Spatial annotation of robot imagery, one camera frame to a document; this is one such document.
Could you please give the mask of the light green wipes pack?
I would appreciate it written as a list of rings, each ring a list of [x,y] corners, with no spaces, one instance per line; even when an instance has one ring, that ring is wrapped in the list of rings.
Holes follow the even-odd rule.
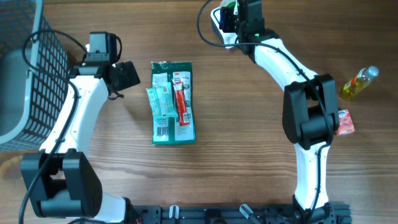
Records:
[[[170,82],[159,83],[146,91],[154,121],[178,117]]]

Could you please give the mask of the green gloves package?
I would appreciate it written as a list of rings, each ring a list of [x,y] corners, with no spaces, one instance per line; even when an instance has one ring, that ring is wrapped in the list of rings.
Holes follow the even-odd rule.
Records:
[[[174,93],[174,83],[183,82],[186,106],[190,124],[180,126],[179,118],[167,118],[159,121],[153,120],[152,144],[174,145],[188,144],[196,141],[195,122],[192,108],[193,70],[191,62],[152,62],[152,86],[162,82],[170,82],[172,85],[173,99],[177,109]]]

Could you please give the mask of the red white stick sachet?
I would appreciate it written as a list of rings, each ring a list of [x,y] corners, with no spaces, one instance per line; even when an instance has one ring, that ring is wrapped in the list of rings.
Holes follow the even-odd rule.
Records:
[[[187,126],[190,124],[190,120],[188,117],[188,110],[185,101],[185,95],[183,90],[183,82],[177,81],[174,83],[174,93],[175,100],[177,104],[177,113],[179,118],[180,126]]]

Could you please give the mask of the yellow liquid glass bottle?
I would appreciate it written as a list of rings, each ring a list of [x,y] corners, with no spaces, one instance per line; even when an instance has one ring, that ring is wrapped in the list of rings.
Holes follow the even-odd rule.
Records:
[[[348,83],[343,85],[340,96],[345,100],[352,99],[378,77],[378,75],[379,69],[375,66],[363,68]]]

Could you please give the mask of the green white round can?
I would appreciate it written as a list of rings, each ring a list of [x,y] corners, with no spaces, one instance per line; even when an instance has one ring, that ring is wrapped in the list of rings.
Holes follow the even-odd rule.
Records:
[[[222,0],[220,8],[222,7],[231,8],[235,12],[238,10],[238,0]]]

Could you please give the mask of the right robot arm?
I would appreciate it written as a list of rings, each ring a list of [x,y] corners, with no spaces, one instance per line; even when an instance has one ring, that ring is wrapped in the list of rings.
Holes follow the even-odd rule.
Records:
[[[334,79],[300,63],[265,27],[260,1],[222,1],[211,21],[225,48],[239,48],[284,92],[282,126],[295,148],[297,186],[292,204],[265,210],[264,223],[337,223],[326,192],[327,156],[339,127]]]

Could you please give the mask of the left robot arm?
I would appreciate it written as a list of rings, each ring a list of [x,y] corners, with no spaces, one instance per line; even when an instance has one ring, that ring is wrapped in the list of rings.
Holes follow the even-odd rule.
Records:
[[[111,94],[139,84],[131,61],[121,63],[120,37],[109,32],[90,33],[90,46],[80,63],[63,80],[69,93],[60,114],[35,154],[21,161],[27,192],[18,222],[27,205],[40,218],[70,218],[72,223],[141,223],[140,214],[126,197],[103,191],[87,159],[96,119]]]

